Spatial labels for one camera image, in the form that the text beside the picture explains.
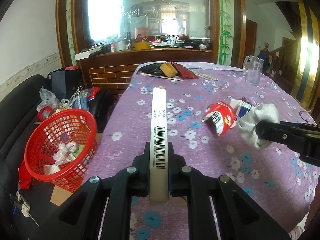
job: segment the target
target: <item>metal screw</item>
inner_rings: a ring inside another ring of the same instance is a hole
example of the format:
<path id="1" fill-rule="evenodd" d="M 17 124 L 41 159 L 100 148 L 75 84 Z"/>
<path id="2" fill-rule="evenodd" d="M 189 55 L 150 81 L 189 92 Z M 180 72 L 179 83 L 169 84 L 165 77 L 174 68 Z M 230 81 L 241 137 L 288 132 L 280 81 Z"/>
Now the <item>metal screw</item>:
<path id="1" fill-rule="evenodd" d="M 188 172 L 191 171 L 191 168 L 190 168 L 189 166 L 184 166 L 184 167 L 182 167 L 181 170 L 182 170 L 183 172 L 185 172 L 185 173 L 188 173 Z"/>
<path id="2" fill-rule="evenodd" d="M 229 182 L 230 178 L 227 175 L 220 176 L 220 181 L 223 183 Z"/>
<path id="3" fill-rule="evenodd" d="M 98 177 L 98 176 L 92 176 L 92 177 L 90 177 L 89 181 L 90 181 L 91 183 L 96 183 L 96 182 L 99 181 L 99 177 Z"/>
<path id="4" fill-rule="evenodd" d="M 129 172 L 129 173 L 134 173 L 136 171 L 137 171 L 136 167 L 130 166 L 130 167 L 127 168 L 127 172 Z"/>

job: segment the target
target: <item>chopsticks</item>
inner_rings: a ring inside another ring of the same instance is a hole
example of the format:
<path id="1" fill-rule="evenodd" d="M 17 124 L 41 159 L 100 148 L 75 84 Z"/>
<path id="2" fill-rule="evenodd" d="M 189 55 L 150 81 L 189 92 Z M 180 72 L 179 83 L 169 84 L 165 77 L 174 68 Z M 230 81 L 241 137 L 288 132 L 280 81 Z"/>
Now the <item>chopsticks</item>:
<path id="1" fill-rule="evenodd" d="M 166 78 L 166 79 L 172 79 L 172 80 L 176 80 L 176 81 L 183 81 L 182 79 L 179 79 L 179 78 L 169 78 L 169 77 L 163 77 L 163 76 L 155 76 L 155 75 L 151 75 L 151 74 L 148 74 L 148 73 L 142 73 L 142 72 L 140 72 L 140 75 L 150 76 L 150 77 Z"/>
<path id="2" fill-rule="evenodd" d="M 209 76 L 207 74 L 203 74 L 203 73 L 200 73 L 200 72 L 194 71 L 194 70 L 191 70 L 191 71 L 198 77 L 202 77 L 204 79 L 210 79 L 210 80 L 214 80 L 214 81 L 220 81 L 220 79 L 214 78 L 214 77 Z"/>

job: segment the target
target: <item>brick pattern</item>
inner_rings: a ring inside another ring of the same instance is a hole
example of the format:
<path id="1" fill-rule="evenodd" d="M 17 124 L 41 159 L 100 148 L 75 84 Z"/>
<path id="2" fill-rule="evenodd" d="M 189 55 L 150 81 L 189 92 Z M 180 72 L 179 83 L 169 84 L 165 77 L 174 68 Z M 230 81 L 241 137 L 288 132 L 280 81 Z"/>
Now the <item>brick pattern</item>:
<path id="1" fill-rule="evenodd" d="M 127 89 L 134 70 L 138 65 L 121 65 L 89 68 L 94 87 L 106 87 L 112 94 L 115 104 Z"/>

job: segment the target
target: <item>glass pitcher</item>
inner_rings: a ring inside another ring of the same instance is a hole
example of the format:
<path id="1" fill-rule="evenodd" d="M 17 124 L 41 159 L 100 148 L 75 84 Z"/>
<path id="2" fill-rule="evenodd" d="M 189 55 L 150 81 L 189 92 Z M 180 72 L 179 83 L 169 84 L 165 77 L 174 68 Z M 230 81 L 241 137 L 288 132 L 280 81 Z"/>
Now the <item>glass pitcher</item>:
<path id="1" fill-rule="evenodd" d="M 264 60 L 255 56 L 246 56 L 243 62 L 245 79 L 252 85 L 258 86 Z"/>

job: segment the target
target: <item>bamboo painting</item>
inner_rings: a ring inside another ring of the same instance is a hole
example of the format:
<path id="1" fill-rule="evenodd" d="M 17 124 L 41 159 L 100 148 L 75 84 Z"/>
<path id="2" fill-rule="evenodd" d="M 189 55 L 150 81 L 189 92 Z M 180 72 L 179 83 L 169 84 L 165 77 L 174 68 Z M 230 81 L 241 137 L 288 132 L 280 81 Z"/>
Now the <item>bamboo painting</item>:
<path id="1" fill-rule="evenodd" d="M 233 9 L 233 0 L 220 0 L 220 42 L 218 63 L 225 65 L 226 61 L 231 57 L 231 49 L 229 41 L 232 41 L 231 29 L 233 19 L 227 12 L 228 7 Z"/>

